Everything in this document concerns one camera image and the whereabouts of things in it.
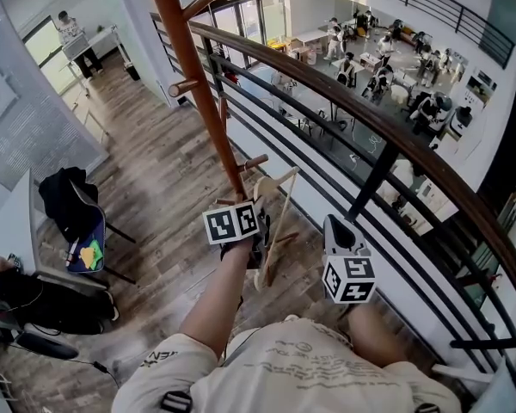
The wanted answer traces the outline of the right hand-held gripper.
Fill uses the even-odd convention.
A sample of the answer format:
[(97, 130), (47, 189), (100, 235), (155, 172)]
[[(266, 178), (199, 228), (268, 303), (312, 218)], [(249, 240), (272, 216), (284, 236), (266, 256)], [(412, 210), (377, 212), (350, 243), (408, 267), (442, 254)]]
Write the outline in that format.
[(347, 220), (328, 214), (322, 235), (326, 294), (336, 304), (367, 303), (376, 289), (376, 277), (362, 232)]

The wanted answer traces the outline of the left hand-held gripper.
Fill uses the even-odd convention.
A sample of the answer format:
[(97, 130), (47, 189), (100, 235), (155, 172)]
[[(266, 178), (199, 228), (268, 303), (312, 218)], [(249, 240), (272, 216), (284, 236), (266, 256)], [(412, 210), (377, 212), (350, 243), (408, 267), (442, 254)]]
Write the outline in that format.
[(202, 213), (210, 245), (220, 247), (220, 259), (245, 239), (253, 242), (247, 269), (260, 269), (267, 256), (271, 219), (254, 202), (225, 206)]

